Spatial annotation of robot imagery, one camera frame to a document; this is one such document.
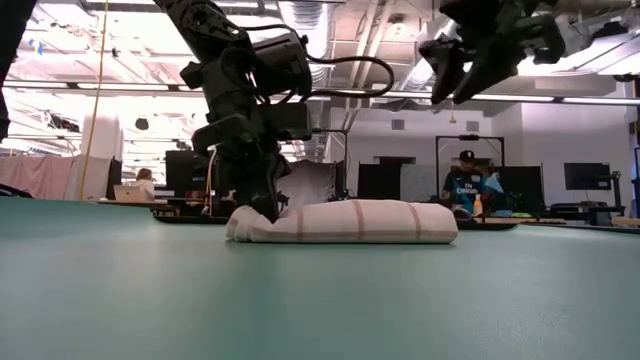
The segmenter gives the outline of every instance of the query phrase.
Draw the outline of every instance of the striped towel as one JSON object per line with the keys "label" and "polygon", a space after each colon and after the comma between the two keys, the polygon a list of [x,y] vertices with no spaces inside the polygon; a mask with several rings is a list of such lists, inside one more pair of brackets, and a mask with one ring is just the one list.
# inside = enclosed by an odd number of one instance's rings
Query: striped towel
{"label": "striped towel", "polygon": [[238,208],[227,237],[274,243],[437,243],[458,235],[453,213],[438,204],[395,200],[349,200],[307,205],[271,223],[253,208]]}

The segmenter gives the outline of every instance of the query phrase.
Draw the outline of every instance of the cap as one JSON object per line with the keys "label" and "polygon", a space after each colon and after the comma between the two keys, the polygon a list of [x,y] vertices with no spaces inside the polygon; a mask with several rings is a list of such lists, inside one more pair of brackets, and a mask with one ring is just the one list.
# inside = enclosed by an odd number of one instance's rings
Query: cap
{"label": "cap", "polygon": [[476,155],[471,150],[465,150],[460,153],[460,161],[469,162],[475,159],[476,159]]}

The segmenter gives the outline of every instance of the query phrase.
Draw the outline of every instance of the blue jersey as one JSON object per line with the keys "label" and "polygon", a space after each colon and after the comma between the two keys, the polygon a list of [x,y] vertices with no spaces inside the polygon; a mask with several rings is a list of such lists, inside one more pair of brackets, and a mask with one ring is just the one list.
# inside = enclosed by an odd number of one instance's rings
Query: blue jersey
{"label": "blue jersey", "polygon": [[454,205],[461,206],[473,214],[473,203],[476,195],[485,192],[484,177],[476,170],[454,170],[447,175],[444,181],[444,191],[451,194]]}

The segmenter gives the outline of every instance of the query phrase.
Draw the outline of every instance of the green tabletop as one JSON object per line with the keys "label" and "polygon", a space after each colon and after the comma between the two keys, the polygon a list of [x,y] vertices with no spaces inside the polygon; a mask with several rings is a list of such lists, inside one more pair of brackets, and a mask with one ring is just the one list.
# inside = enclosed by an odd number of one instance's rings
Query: green tabletop
{"label": "green tabletop", "polygon": [[638,359],[640,238],[238,244],[147,209],[0,198],[0,359]]}

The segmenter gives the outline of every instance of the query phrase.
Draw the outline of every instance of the woman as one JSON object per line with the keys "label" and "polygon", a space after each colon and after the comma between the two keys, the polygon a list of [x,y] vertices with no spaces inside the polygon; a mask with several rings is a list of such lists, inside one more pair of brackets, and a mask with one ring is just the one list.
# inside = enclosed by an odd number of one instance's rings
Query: woman
{"label": "woman", "polygon": [[138,171],[136,176],[136,182],[133,186],[140,189],[140,193],[144,197],[145,201],[155,201],[155,190],[153,186],[153,173],[151,170],[142,168]]}

